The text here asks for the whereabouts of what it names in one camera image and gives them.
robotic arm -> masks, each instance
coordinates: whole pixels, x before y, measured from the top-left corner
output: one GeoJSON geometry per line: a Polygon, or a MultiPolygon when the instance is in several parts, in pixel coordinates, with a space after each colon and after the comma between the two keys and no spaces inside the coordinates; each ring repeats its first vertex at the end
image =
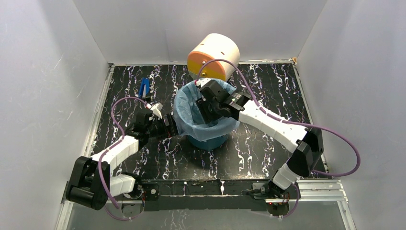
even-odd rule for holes
{"type": "MultiPolygon", "coordinates": [[[[320,129],[284,124],[270,119],[251,100],[251,96],[240,90],[229,94],[216,81],[205,78],[195,82],[202,98],[196,103],[206,123],[223,116],[252,125],[282,143],[293,153],[291,158],[276,172],[258,193],[259,196],[281,198],[286,189],[300,177],[308,177],[323,153],[323,140],[320,129]]],[[[144,147],[150,138],[169,138],[178,135],[171,114],[161,115],[162,105],[155,104],[149,109],[141,109],[133,123],[125,131],[123,139],[103,157],[101,171],[112,196],[129,194],[140,197],[145,189],[141,178],[131,173],[110,177],[113,170],[125,159],[144,147]]],[[[266,113],[278,115],[264,109],[266,113]]],[[[97,168],[104,151],[90,158],[79,157],[69,180],[66,199],[93,208],[101,209],[108,196],[101,183],[97,168]]]]}

blue trash can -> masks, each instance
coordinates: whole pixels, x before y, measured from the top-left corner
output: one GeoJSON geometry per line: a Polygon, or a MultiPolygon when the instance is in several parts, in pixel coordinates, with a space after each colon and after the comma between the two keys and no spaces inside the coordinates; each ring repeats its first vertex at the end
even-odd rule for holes
{"type": "MultiPolygon", "coordinates": [[[[232,93],[235,88],[225,81],[214,79],[223,89],[232,93]]],[[[213,150],[221,146],[228,138],[228,134],[239,126],[239,122],[231,117],[222,117],[209,124],[205,124],[196,101],[202,95],[194,81],[189,82],[178,90],[173,105],[173,117],[179,135],[187,139],[196,147],[203,150],[213,150]]]]}

metal frame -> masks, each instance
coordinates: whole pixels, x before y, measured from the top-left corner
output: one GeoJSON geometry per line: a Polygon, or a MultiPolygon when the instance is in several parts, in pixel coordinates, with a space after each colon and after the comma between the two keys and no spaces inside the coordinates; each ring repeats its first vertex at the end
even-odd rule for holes
{"type": "MultiPolygon", "coordinates": [[[[298,81],[300,91],[302,92],[302,98],[305,103],[307,114],[309,116],[310,122],[313,123],[313,120],[310,115],[309,107],[307,105],[305,95],[303,93],[300,76],[297,72],[296,65],[294,64],[294,62],[292,60],[253,60],[253,61],[243,61],[243,62],[240,62],[239,64],[269,64],[269,63],[293,64],[295,77],[298,81]]],[[[184,65],[184,64],[185,63],[165,63],[163,65],[184,65]]],[[[101,95],[100,95],[100,98],[99,98],[99,101],[97,104],[92,126],[91,126],[91,129],[87,136],[86,148],[85,148],[85,152],[83,153],[83,156],[87,156],[87,157],[90,156],[91,147],[92,147],[92,144],[94,141],[94,137],[96,135],[100,117],[102,115],[104,102],[107,97],[107,92],[108,92],[108,89],[110,86],[110,81],[112,79],[115,66],[124,66],[124,65],[115,65],[113,63],[111,63],[109,65],[109,73],[107,75],[103,90],[101,92],[101,95]]],[[[326,160],[323,155],[321,156],[321,159],[323,161],[326,171],[328,171],[326,160]]],[[[347,230],[356,229],[354,221],[353,221],[351,213],[350,213],[350,209],[348,207],[348,199],[345,194],[344,188],[342,186],[341,180],[303,179],[303,180],[298,181],[298,185],[299,185],[299,190],[302,195],[302,197],[301,197],[301,199],[299,199],[299,201],[301,201],[301,202],[337,201],[345,228],[347,230]]],[[[278,202],[278,200],[275,200],[275,199],[266,200],[266,202],[275,202],[275,201],[278,202]]],[[[139,201],[125,201],[124,203],[138,204],[139,201]]],[[[73,202],[67,201],[65,199],[62,200],[62,208],[59,213],[59,218],[58,218],[56,228],[55,228],[56,230],[66,230],[67,229],[69,219],[70,219],[70,214],[72,212],[72,208],[73,208],[73,202]]]]}

blue clamp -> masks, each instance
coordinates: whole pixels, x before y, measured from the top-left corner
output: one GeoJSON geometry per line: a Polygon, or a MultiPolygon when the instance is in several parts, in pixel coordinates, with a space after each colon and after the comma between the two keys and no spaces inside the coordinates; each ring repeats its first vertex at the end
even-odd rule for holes
{"type": "Polygon", "coordinates": [[[144,99],[147,102],[151,101],[148,78],[141,79],[141,86],[140,90],[138,91],[138,97],[144,99]]]}

black marble table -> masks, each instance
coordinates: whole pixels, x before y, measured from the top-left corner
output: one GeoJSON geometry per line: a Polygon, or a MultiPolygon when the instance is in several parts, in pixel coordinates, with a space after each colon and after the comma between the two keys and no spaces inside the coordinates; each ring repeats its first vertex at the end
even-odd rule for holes
{"type": "MultiPolygon", "coordinates": [[[[265,107],[289,120],[309,122],[292,64],[242,64],[239,68],[265,107]]],[[[177,90],[192,81],[185,65],[115,67],[92,154],[120,137],[110,117],[111,107],[122,97],[135,96],[142,77],[150,79],[152,103],[162,103],[163,113],[172,111],[177,90]]],[[[245,87],[236,72],[229,83],[237,88],[245,87]]],[[[127,126],[141,106],[130,99],[119,104],[115,110],[117,120],[123,127],[127,126]]],[[[266,179],[273,177],[289,156],[279,142],[252,126],[241,124],[221,147],[212,151],[194,147],[186,137],[150,139],[113,174],[130,172],[152,180],[266,179]]],[[[325,171],[321,161],[315,169],[325,171]]],[[[310,178],[325,177],[312,174],[310,178]]]]}

